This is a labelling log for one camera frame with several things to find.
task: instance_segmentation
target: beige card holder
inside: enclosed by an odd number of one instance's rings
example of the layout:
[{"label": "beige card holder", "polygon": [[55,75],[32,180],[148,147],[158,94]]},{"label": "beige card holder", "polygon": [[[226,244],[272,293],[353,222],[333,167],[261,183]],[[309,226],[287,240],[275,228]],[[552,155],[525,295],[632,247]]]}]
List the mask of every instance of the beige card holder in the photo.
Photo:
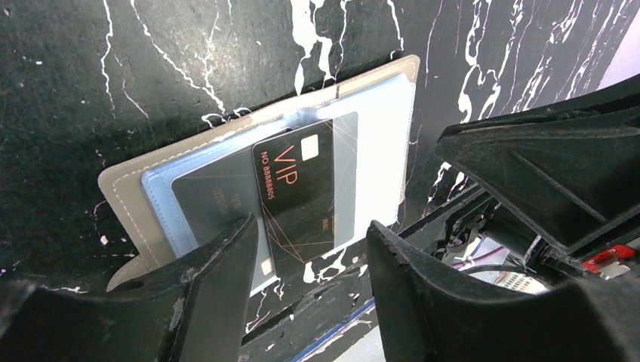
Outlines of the beige card holder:
[{"label": "beige card holder", "polygon": [[[222,142],[237,133],[280,119],[297,109],[322,106],[396,75],[404,73],[411,83],[415,83],[419,67],[420,58],[410,55],[331,87],[274,103],[231,123],[104,170],[98,177],[100,190],[140,253],[115,273],[107,290],[176,259],[140,182],[145,171]],[[398,202],[404,199],[404,192],[402,194]]]}]

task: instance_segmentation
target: black marble surface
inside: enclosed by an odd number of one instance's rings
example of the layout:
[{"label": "black marble surface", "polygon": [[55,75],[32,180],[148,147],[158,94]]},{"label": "black marble surface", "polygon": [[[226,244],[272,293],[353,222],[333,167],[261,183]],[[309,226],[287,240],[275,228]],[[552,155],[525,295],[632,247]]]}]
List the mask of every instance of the black marble surface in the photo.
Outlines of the black marble surface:
[{"label": "black marble surface", "polygon": [[444,127],[595,90],[638,8],[0,0],[0,275],[102,290],[137,254],[97,187],[105,167],[417,54],[401,229],[465,182],[430,156]]}]

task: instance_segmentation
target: black card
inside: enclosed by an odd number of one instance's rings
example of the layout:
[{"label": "black card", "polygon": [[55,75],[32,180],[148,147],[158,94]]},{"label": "black card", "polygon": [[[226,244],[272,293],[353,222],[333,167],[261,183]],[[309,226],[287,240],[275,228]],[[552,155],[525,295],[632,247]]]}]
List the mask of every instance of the black card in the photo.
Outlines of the black card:
[{"label": "black card", "polygon": [[257,143],[260,198],[276,270],[334,248],[333,121]]},{"label": "black card", "polygon": [[268,261],[269,245],[261,220],[251,146],[175,179],[171,189],[200,245],[248,213],[254,214],[259,219],[259,240],[253,287],[275,274]]}]

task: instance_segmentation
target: card holder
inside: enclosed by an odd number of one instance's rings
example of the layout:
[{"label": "card holder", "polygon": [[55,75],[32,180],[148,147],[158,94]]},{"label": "card holder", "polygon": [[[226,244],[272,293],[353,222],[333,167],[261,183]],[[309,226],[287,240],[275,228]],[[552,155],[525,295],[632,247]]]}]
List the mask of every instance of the card holder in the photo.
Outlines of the card holder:
[{"label": "card holder", "polygon": [[[420,59],[416,56],[404,57],[347,81],[342,81],[334,86],[279,101],[234,122],[224,124],[190,137],[189,139],[181,140],[175,144],[157,149],[104,170],[98,179],[100,189],[140,253],[137,257],[135,272],[132,272],[132,270],[134,270],[133,268],[128,267],[123,267],[123,269],[118,270],[109,282],[107,290],[111,290],[118,284],[140,275],[140,273],[149,272],[163,266],[176,258],[176,253],[167,241],[164,230],[160,226],[158,218],[155,217],[155,212],[148,202],[148,198],[143,189],[141,177],[144,172],[156,169],[183,156],[191,155],[208,146],[223,143],[230,137],[253,130],[258,126],[279,121],[283,118],[283,115],[293,115],[301,109],[313,109],[313,112],[317,112],[323,108],[323,106],[331,106],[335,101],[355,95],[372,85],[379,84],[397,75],[405,75],[409,82],[414,84],[419,64]],[[407,95],[407,97],[410,98],[410,105],[408,107],[410,109],[413,102],[413,94]],[[347,112],[348,110],[341,112],[341,114],[344,115]],[[337,113],[338,112],[335,112],[335,114],[329,116],[329,118],[338,116]],[[391,112],[384,112],[382,116],[389,117],[390,113]],[[411,116],[407,115],[406,112],[401,112],[399,115],[392,115],[386,121],[393,123],[394,120],[404,117],[408,117],[406,122],[409,124]],[[401,167],[403,171],[398,178],[404,179],[406,159],[402,162]],[[399,195],[397,195],[398,198],[394,201],[396,205],[404,198],[404,183],[401,182],[401,184],[402,187],[400,188]],[[366,213],[355,213],[354,215],[358,219],[367,218]],[[395,219],[395,211],[393,215],[388,216],[387,219]],[[343,242],[341,245],[345,246],[355,241],[356,236],[349,241]],[[338,242],[336,243],[338,248],[340,248],[341,245]]]}]

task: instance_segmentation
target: vip card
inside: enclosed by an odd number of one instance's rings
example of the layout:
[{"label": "vip card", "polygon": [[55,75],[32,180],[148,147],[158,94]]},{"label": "vip card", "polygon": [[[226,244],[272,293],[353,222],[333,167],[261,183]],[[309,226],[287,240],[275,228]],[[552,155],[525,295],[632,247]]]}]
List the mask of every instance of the vip card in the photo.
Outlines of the vip card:
[{"label": "vip card", "polygon": [[[353,236],[357,117],[348,123],[321,121],[254,146],[258,189],[276,270],[331,251],[338,235],[340,239]],[[336,195],[341,197],[340,210],[336,209]]]}]

